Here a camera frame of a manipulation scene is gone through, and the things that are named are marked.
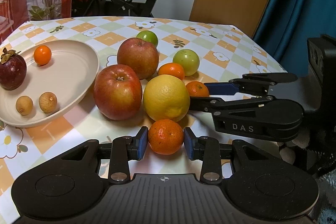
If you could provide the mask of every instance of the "plate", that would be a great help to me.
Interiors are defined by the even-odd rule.
[[[99,71],[99,60],[95,50],[80,41],[54,40],[43,43],[51,49],[48,64],[39,66],[34,61],[34,46],[21,52],[26,60],[27,75],[15,90],[0,87],[0,120],[15,127],[35,127],[64,115],[79,103],[95,80]],[[55,111],[44,113],[39,106],[39,97],[44,92],[56,95]],[[20,115],[15,107],[20,96],[33,100],[33,110],[27,116]]]

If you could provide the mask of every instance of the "orange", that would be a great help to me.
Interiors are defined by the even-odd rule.
[[[190,96],[194,97],[209,97],[208,88],[201,82],[192,81],[186,85]]]
[[[152,150],[161,155],[171,155],[178,151],[183,139],[180,125],[168,119],[156,121],[148,131],[148,142]]]
[[[34,51],[34,60],[40,66],[48,64],[51,60],[51,50],[49,47],[46,45],[38,46]]]
[[[184,69],[180,64],[177,63],[167,63],[162,65],[158,72],[158,75],[172,75],[180,80],[184,79]]]

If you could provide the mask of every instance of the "tablecloth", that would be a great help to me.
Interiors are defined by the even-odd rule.
[[[198,72],[186,77],[185,83],[228,81],[245,73],[283,72],[284,69],[247,35],[232,25],[216,25],[189,21],[137,17],[81,17],[46,21],[28,21],[16,29],[0,47],[24,51],[34,45],[56,39],[74,39],[91,45],[98,53],[100,68],[116,64],[120,44],[142,30],[151,30],[159,38],[159,67],[172,62],[174,54],[188,48],[200,58]],[[147,80],[142,80],[145,87]],[[223,96],[225,100],[249,98],[238,93]],[[18,213],[11,199],[13,181],[25,171],[88,140],[111,142],[114,138],[135,136],[141,126],[150,127],[152,120],[143,108],[127,121],[109,121],[95,106],[92,90],[64,116],[34,128],[14,128],[0,121],[0,224],[12,223]],[[208,135],[222,143],[245,139],[276,154],[275,143],[253,140],[214,131],[209,113],[189,113],[180,122],[196,136]],[[103,160],[100,176],[106,177],[108,160]],[[149,146],[142,161],[130,161],[134,173],[196,173],[201,162],[189,161],[184,149],[170,156],[151,151]],[[222,161],[224,177],[230,176],[230,164]]]

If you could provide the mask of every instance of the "green tomato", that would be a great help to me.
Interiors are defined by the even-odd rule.
[[[136,37],[152,43],[155,47],[158,46],[158,43],[159,43],[158,37],[156,36],[155,33],[151,31],[148,31],[148,30],[141,31],[138,33]]]
[[[189,49],[179,50],[174,55],[173,62],[183,67],[185,76],[193,75],[200,66],[200,58],[197,53]]]

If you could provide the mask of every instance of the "mangosteen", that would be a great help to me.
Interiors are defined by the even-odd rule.
[[[27,64],[19,53],[15,50],[3,49],[0,62],[0,85],[6,90],[18,88],[26,77]]]

